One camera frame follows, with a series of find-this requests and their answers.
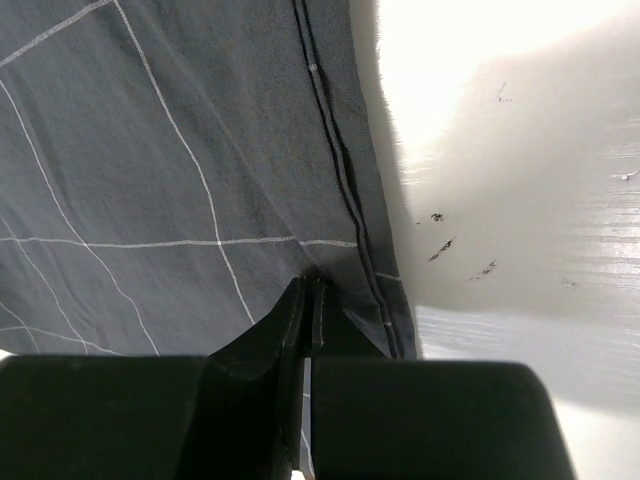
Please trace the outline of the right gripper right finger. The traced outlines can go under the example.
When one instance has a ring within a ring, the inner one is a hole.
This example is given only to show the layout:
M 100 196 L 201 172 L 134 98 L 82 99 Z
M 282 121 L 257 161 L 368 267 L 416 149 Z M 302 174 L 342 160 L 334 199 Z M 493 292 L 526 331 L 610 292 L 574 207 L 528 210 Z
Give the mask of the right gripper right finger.
M 314 287 L 311 456 L 319 479 L 570 479 L 552 403 L 520 363 L 386 357 Z

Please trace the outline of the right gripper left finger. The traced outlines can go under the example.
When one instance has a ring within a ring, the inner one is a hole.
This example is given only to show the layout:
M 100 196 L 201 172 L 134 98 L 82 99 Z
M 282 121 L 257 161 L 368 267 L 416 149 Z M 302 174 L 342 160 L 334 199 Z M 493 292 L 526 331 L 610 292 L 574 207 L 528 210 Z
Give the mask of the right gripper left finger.
M 208 356 L 12 356 L 5 479 L 287 479 L 299 465 L 306 286 Z

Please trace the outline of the dark grey checked cloth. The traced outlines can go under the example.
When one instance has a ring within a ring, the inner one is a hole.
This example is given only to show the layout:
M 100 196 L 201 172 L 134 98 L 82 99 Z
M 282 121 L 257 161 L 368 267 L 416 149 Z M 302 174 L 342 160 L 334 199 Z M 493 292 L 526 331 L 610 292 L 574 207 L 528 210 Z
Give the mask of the dark grey checked cloth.
M 415 358 L 345 1 L 1 5 L 1 347 L 200 355 L 332 282 Z

